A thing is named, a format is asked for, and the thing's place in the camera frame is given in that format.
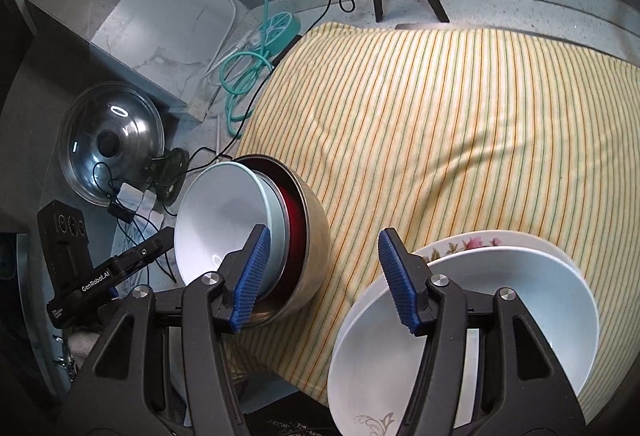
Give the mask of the pale green ceramic bowl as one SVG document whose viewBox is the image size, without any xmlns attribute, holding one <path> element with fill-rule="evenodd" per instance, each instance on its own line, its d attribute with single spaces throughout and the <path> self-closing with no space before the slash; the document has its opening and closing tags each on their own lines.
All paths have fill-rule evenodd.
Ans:
<svg viewBox="0 0 640 436">
<path fill-rule="evenodd" d="M 262 173 L 236 162 L 204 170 L 191 183 L 175 225 L 175 256 L 183 283 L 220 268 L 224 256 L 241 248 L 250 231 L 264 225 L 271 235 L 270 255 L 258 296 L 280 277 L 290 246 L 282 193 Z"/>
</svg>

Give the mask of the red steel bowl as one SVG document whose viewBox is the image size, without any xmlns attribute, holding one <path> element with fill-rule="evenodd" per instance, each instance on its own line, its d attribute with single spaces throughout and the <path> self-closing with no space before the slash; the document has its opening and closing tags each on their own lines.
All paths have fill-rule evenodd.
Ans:
<svg viewBox="0 0 640 436">
<path fill-rule="evenodd" d="M 276 283 L 271 286 L 266 298 L 288 298 L 302 274 L 306 249 L 306 218 L 303 201 L 291 171 L 277 159 L 268 156 L 248 156 L 243 164 L 251 170 L 266 176 L 273 182 L 283 197 L 288 225 L 288 249 L 285 251 L 284 265 Z"/>
</svg>

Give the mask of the yellow striped cloth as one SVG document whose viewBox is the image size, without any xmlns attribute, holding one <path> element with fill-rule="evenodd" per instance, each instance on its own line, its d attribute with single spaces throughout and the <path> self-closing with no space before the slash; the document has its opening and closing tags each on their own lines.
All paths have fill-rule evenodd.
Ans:
<svg viewBox="0 0 640 436">
<path fill-rule="evenodd" d="M 561 248 L 600 313 L 579 395 L 594 419 L 639 353 L 639 70 L 501 29 L 324 24 L 262 90 L 239 151 L 279 159 L 318 197 L 330 266 L 302 311 L 228 341 L 233 374 L 272 371 L 326 400 L 331 352 L 381 273 L 376 241 L 418 249 L 477 230 Z"/>
</svg>

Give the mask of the large steel bowl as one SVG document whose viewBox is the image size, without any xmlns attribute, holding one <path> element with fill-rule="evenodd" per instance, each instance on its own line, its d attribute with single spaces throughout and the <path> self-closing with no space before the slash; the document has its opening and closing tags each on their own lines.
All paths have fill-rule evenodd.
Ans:
<svg viewBox="0 0 640 436">
<path fill-rule="evenodd" d="M 235 162 L 245 166 L 243 162 L 248 156 L 268 155 L 247 154 L 238 157 Z M 303 310 L 319 291 L 330 266 L 330 228 L 326 212 L 304 179 L 279 159 L 277 161 L 291 171 L 303 201 L 307 232 L 305 257 L 302 274 L 293 293 L 288 298 L 276 298 L 275 300 L 266 298 L 268 291 L 256 299 L 250 321 L 247 323 L 250 329 L 262 328 Z"/>
</svg>

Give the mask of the pink blossom deep plate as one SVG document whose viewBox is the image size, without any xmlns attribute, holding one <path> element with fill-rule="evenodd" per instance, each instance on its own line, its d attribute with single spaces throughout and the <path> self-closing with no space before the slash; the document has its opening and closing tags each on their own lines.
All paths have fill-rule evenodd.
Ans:
<svg viewBox="0 0 640 436">
<path fill-rule="evenodd" d="M 536 237 L 536 235 L 511 230 L 480 230 L 452 235 L 419 248 L 416 254 L 421 256 L 427 263 L 431 263 L 439 258 L 469 251 L 470 249 L 497 246 L 536 249 L 536 251 L 552 255 L 562 260 L 563 263 L 577 268 L 576 263 L 568 257 L 567 253 L 564 253 L 556 245 L 541 237 Z"/>
</svg>

